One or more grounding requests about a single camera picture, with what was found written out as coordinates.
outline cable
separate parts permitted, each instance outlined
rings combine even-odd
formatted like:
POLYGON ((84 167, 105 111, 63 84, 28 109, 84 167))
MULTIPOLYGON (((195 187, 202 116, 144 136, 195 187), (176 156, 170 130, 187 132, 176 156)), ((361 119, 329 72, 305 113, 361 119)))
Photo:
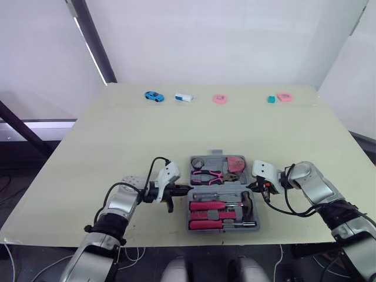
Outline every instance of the cable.
MULTIPOLYGON (((321 266, 321 268, 325 268, 321 263, 318 262, 318 260, 315 258, 315 256, 312 256, 312 258, 316 261, 316 263, 317 263, 319 266, 321 266)), ((333 272, 333 271, 331 271, 331 270, 327 270, 327 272, 330 272, 331 274, 334 274, 334 275, 337 275, 337 276, 340 276, 340 277, 351 278, 350 276, 343 275, 343 274, 339 274, 339 273, 333 272)))
POLYGON ((320 277, 320 282, 323 282, 324 281, 324 276, 325 276, 325 272, 327 272, 327 270, 329 270, 329 268, 338 260, 340 258, 340 255, 338 254, 338 256, 334 259, 334 260, 332 260, 331 262, 330 262, 330 264, 328 264, 325 268, 324 268, 324 270, 323 270, 323 272, 321 273, 321 277, 320 277))
POLYGON ((144 248, 143 248, 142 255, 139 256, 139 248, 137 247, 137 258, 136 258, 136 259, 133 259, 133 258, 130 258, 130 257, 128 256, 127 251, 126 251, 126 249, 125 249, 125 256, 127 257, 127 259, 129 259, 130 261, 134 261, 134 262, 133 262, 132 264, 128 265, 128 266, 124 266, 124 267, 119 268, 118 271, 119 271, 119 270, 122 270, 122 269, 129 268, 129 267, 131 267, 131 266, 134 266, 134 265, 135 265, 140 259, 143 258, 144 254, 145 254, 145 251, 146 251, 146 248, 144 247, 144 248))
POLYGON ((149 180, 150 180, 150 175, 152 174, 152 171, 153 171, 153 166, 154 166, 154 163, 156 160, 164 160, 166 162, 166 165, 168 165, 171 161, 165 157, 156 157, 153 159, 152 161, 152 164, 150 165, 150 169, 149 169, 149 173, 147 174, 147 178, 146 178, 146 182, 145 182, 145 187, 144 187, 144 190, 141 192, 139 189, 137 189, 136 187, 134 187, 133 185, 129 184, 129 183, 125 183, 125 182, 117 182, 115 184, 113 184, 110 189, 107 191, 106 193, 106 196, 105 196, 105 199, 103 201, 103 206, 96 212, 95 216, 94 216, 94 224, 97 222, 98 220, 98 216, 100 214, 100 212, 105 208, 106 204, 107 204, 107 200, 108 200, 108 197, 110 196, 110 193, 111 191, 118 185, 125 185, 127 187, 130 187, 132 188, 134 191, 136 191, 140 196, 143 195, 143 193, 146 191, 147 189, 147 184, 149 183, 149 180))
POLYGON ((315 209, 315 206, 311 206, 309 209, 307 209, 305 212, 302 212, 302 213, 291 213, 289 211, 285 211, 285 210, 281 210, 281 209, 278 209, 277 207, 274 207, 273 205, 271 205, 263 192, 261 192, 261 195, 262 197, 264 198, 264 201, 265 203, 271 207, 273 210, 276 210, 277 212, 280 212, 280 213, 284 213, 284 214, 288 214, 288 215, 291 215, 291 216, 299 216, 299 217, 310 217, 312 215, 314 215, 315 211, 313 211, 312 213, 309 213, 310 211, 314 210, 315 209))
POLYGON ((0 177, 4 177, 4 176, 8 177, 8 182, 0 189, 0 193, 3 192, 3 190, 5 190, 6 188, 8 188, 12 182, 12 176, 10 174, 5 174, 0 177))
POLYGON ((367 219, 370 223, 372 223, 372 225, 373 225, 374 227, 376 227, 376 222, 375 222, 372 218, 370 218, 369 216, 367 216, 365 213, 362 213, 362 212, 360 212, 359 210, 356 210, 356 213, 357 213, 358 215, 364 217, 365 219, 367 219))
POLYGON ((13 198, 14 196, 16 196, 17 194, 20 194, 20 192, 26 190, 27 188, 28 188, 28 187, 24 187, 24 188, 18 190, 18 191, 17 191, 16 193, 14 193, 13 195, 11 195, 11 196, 9 196, 9 197, 3 199, 3 200, 0 202, 0 204, 5 203, 6 201, 10 200, 11 198, 13 198))
POLYGON ((168 165, 171 161, 165 157, 156 157, 153 159, 152 164, 150 165, 149 173, 147 174, 146 182, 145 182, 145 187, 144 190, 146 191, 147 185, 149 184, 150 180, 150 175, 152 174, 153 171, 153 166, 156 160, 164 160, 166 162, 166 165, 168 165))
POLYGON ((54 262, 53 264, 50 264, 49 266, 43 268, 40 272, 37 273, 36 276, 34 276, 34 278, 31 280, 31 282, 35 282, 35 280, 36 280, 36 279, 37 279, 37 278, 38 278, 38 277, 39 277, 44 271, 46 271, 47 269, 49 269, 49 268, 51 268, 51 267, 57 265, 58 263, 60 263, 60 262, 63 261, 63 260, 66 260, 66 259, 68 259, 68 258, 71 258, 71 257, 73 257, 73 255, 72 255, 72 256, 63 257, 63 258, 61 258, 60 260, 54 262))
POLYGON ((136 191, 139 195, 142 195, 142 192, 137 189, 136 187, 134 187, 133 185, 129 184, 129 183, 126 183, 126 182, 116 182, 115 184, 112 184, 110 189, 108 189, 107 193, 106 193, 106 196, 105 196, 105 199, 103 201, 103 206, 96 212, 95 216, 94 216, 94 224, 97 222, 98 220, 98 215, 99 213, 105 208, 106 204, 107 204, 107 201, 108 201, 108 197, 110 196, 110 193, 111 191, 118 185, 125 185, 129 188, 132 188, 134 191, 136 191))
POLYGON ((277 266, 280 264, 280 262, 282 261, 283 259, 283 249, 282 249, 282 245, 280 244, 280 248, 281 248, 281 258, 279 261, 276 262, 276 264, 274 265, 274 272, 273 272, 273 282, 276 282, 276 271, 277 271, 277 266))
POLYGON ((139 256, 140 256, 140 254, 139 254, 139 248, 136 248, 136 249, 137 249, 137 258, 136 258, 136 259, 132 259, 132 258, 130 258, 130 257, 128 256, 128 254, 127 254, 127 249, 126 249, 126 248, 124 249, 125 256, 127 257, 128 260, 130 260, 130 261, 137 261, 137 260, 139 259, 139 256))
POLYGON ((6 248, 6 250, 8 251, 8 254, 9 254, 9 258, 11 259, 11 263, 12 263, 12 269, 13 269, 13 279, 12 281, 15 282, 16 281, 16 267, 14 265, 14 260, 13 260, 13 256, 12 256, 12 253, 8 247, 7 244, 4 244, 4 247, 6 248))

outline blue toy car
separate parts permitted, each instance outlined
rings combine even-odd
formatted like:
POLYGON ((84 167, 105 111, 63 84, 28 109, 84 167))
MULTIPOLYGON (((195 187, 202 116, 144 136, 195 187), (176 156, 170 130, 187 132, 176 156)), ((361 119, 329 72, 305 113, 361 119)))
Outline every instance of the blue toy car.
POLYGON ((159 94, 155 91, 147 91, 145 93, 145 98, 150 99, 150 100, 154 100, 155 102, 162 102, 165 99, 165 97, 163 97, 162 94, 159 94))

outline pliers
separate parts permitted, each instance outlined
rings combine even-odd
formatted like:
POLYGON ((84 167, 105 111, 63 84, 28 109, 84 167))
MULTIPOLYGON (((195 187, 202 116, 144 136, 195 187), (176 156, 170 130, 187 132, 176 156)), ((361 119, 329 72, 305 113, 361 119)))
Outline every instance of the pliers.
POLYGON ((208 181, 202 180, 191 180, 191 185, 213 185, 213 184, 223 184, 225 181, 236 181, 239 179, 239 175, 234 173, 225 173, 223 174, 220 170, 195 170, 192 172, 193 175, 211 175, 215 176, 216 178, 210 179, 208 181))

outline gray toolbox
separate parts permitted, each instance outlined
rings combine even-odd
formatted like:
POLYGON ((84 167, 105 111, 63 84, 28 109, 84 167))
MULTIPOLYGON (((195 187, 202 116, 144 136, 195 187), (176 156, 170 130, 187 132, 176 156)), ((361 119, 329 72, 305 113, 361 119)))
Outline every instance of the gray toolbox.
POLYGON ((260 221, 254 205, 244 156, 212 155, 190 158, 189 232, 254 232, 260 221))

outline hammer head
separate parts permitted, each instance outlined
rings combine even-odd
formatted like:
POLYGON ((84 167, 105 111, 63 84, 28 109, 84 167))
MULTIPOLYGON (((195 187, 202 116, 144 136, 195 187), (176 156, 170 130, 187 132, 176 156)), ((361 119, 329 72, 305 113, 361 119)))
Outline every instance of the hammer head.
POLYGON ((241 193, 241 199, 243 202, 243 220, 250 220, 250 216, 253 211, 253 203, 248 191, 241 193))

